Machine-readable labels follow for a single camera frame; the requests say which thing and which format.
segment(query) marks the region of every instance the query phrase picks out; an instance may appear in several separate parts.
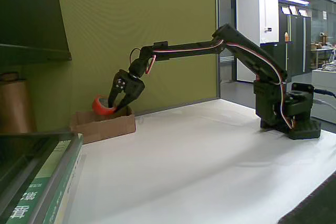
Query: table surface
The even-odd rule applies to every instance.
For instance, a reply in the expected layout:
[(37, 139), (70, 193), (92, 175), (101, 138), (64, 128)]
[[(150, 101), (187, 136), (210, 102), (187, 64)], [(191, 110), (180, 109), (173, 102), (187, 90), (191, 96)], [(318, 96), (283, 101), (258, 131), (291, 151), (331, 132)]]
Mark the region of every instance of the table surface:
[(215, 100), (87, 144), (66, 223), (276, 223), (336, 170), (336, 134), (290, 140)]
[(332, 48), (321, 48), (321, 49), (313, 49), (310, 50), (311, 52), (318, 52), (318, 51), (328, 51), (328, 50), (335, 50), (336, 48), (332, 47)]

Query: cardboard tube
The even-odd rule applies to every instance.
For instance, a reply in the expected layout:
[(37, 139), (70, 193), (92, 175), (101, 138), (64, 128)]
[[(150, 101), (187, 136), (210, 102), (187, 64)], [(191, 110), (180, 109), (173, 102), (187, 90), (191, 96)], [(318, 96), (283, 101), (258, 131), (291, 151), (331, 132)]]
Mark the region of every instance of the cardboard tube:
[(25, 80), (0, 82), (0, 133), (36, 132)]

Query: cardboard box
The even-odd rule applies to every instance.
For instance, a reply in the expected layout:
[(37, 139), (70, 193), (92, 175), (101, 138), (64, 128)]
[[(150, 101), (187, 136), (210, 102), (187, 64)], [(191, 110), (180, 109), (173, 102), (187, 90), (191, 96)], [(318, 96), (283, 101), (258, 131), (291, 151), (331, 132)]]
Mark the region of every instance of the cardboard box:
[(128, 106), (109, 116), (78, 111), (71, 117), (70, 127), (72, 131), (82, 133), (83, 143), (88, 144), (135, 132), (135, 116)]

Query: cable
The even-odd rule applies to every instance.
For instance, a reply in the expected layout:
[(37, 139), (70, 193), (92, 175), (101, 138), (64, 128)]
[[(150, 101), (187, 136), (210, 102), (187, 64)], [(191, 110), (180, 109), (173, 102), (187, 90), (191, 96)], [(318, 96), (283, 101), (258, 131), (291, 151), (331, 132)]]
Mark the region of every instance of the cable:
[(326, 89), (314, 89), (314, 93), (317, 94), (326, 94), (326, 95), (330, 95), (331, 97), (335, 97), (336, 98), (336, 94), (334, 94), (333, 92), (326, 90)]
[(281, 104), (280, 104), (280, 113), (281, 113), (281, 116), (283, 118), (283, 120), (285, 121), (285, 123), (287, 124), (287, 126), (290, 128), (290, 129), (293, 129), (294, 128), (294, 123), (293, 121), (290, 122), (284, 115), (283, 113), (283, 107), (284, 107), (284, 103), (285, 103), (285, 94), (286, 94), (286, 91), (285, 91), (285, 87), (284, 87), (284, 83), (283, 83), (283, 80), (282, 80), (282, 77), (281, 77), (281, 74), (279, 73), (279, 71), (276, 69), (275, 66), (273, 66), (273, 64), (268, 60), (266, 59), (264, 56), (258, 54), (257, 52), (247, 48), (247, 47), (244, 47), (242, 45), (239, 45), (239, 44), (234, 44), (234, 43), (226, 43), (226, 45), (228, 46), (231, 46), (231, 47), (238, 47), (242, 50), (245, 50), (247, 52), (249, 52), (250, 54), (258, 57), (259, 59), (261, 59), (263, 62), (267, 63), (273, 70), (274, 72), (276, 73), (276, 75), (278, 76), (279, 78), (279, 82), (278, 83), (275, 83), (275, 85), (280, 85), (280, 89), (281, 89)]
[[(223, 40), (219, 40), (218, 43), (216, 43), (215, 45), (213, 46), (210, 46), (210, 47), (206, 47), (206, 48), (194, 48), (194, 49), (177, 49), (177, 50), (167, 50), (167, 49), (163, 49), (163, 50), (154, 50), (153, 52), (187, 52), (187, 51), (199, 51), (199, 50), (204, 50), (204, 49), (212, 49), (212, 48), (215, 48), (215, 47), (218, 47), (220, 46), (221, 44), (223, 43)], [(285, 103), (285, 94), (286, 94), (286, 91), (285, 91), (285, 87), (284, 87), (284, 83), (283, 83), (283, 80), (282, 80), (282, 77), (281, 77), (281, 74), (279, 73), (279, 71), (275, 68), (275, 66), (273, 66), (272, 62), (270, 62), (268, 59), (266, 59), (265, 57), (263, 57), (262, 55), (256, 53), (255, 51), (247, 48), (247, 47), (244, 47), (242, 45), (239, 45), (239, 44), (234, 44), (234, 43), (226, 43), (226, 45), (228, 46), (232, 46), (232, 47), (238, 47), (240, 49), (243, 49), (247, 52), (249, 52), (250, 54), (256, 56), (257, 58), (261, 59), (262, 61), (264, 61), (265, 63), (267, 63), (273, 70), (274, 72), (276, 73), (276, 75), (278, 76), (279, 78), (279, 82), (278, 83), (275, 83), (275, 85), (280, 85), (280, 89), (281, 89), (281, 105), (280, 105), (280, 113), (281, 113), (281, 116), (283, 118), (283, 120), (285, 121), (285, 123), (287, 124), (287, 126), (290, 128), (290, 129), (293, 129), (293, 121), (290, 122), (286, 117), (285, 115), (283, 114), (283, 107), (284, 107), (284, 103)]]
[(190, 51), (200, 51), (206, 49), (212, 49), (220, 46), (223, 43), (223, 40), (220, 39), (215, 45), (209, 47), (200, 47), (200, 48), (193, 48), (193, 49), (157, 49), (153, 50), (153, 52), (190, 52)]
[(319, 100), (319, 99), (313, 99), (313, 103), (327, 105), (329, 107), (332, 107), (336, 111), (336, 107), (334, 105), (331, 105), (330, 103), (327, 103), (325, 101), (322, 101), (322, 100)]
[(131, 51), (131, 53), (130, 53), (130, 64), (132, 64), (132, 54), (133, 54), (133, 52), (135, 51), (135, 50), (139, 50), (140, 52), (141, 52), (141, 50), (140, 50), (140, 48), (133, 48), (132, 49), (132, 51)]

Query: olive green wall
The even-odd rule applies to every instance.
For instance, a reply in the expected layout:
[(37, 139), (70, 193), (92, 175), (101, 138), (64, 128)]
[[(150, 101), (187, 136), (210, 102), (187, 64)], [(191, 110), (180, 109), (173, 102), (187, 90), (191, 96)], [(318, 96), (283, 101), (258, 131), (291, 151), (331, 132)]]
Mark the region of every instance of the olive green wall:
[[(114, 74), (128, 69), (134, 47), (167, 40), (170, 45), (211, 39), (215, 0), (60, 0), (71, 62), (23, 67), (40, 131), (68, 125), (108, 95)], [(142, 78), (146, 88), (135, 111), (216, 97), (216, 57), (156, 62)]]

